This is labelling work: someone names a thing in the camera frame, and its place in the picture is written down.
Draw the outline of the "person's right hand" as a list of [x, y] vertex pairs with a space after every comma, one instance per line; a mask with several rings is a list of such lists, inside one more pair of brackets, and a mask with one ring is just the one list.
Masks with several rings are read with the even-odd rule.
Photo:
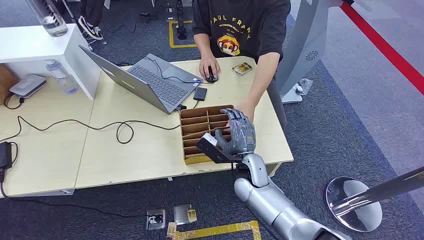
[[203, 54], [199, 63], [199, 73], [206, 80], [213, 76], [214, 79], [218, 78], [221, 71], [220, 65], [213, 54]]

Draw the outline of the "person's left hand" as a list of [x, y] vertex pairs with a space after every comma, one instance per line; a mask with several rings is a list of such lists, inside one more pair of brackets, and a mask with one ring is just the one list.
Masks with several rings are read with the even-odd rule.
[[234, 109], [242, 112], [252, 124], [254, 123], [255, 108], [256, 105], [254, 105], [253, 102], [250, 102], [247, 99], [242, 100], [234, 107]]

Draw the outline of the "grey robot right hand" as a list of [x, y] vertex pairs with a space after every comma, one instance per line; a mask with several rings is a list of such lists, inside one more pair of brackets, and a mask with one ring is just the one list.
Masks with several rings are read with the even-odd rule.
[[221, 149], [232, 156], [253, 153], [256, 148], [254, 125], [240, 110], [223, 108], [220, 112], [226, 114], [228, 117], [231, 137], [230, 141], [226, 141], [221, 130], [215, 130], [215, 138]]

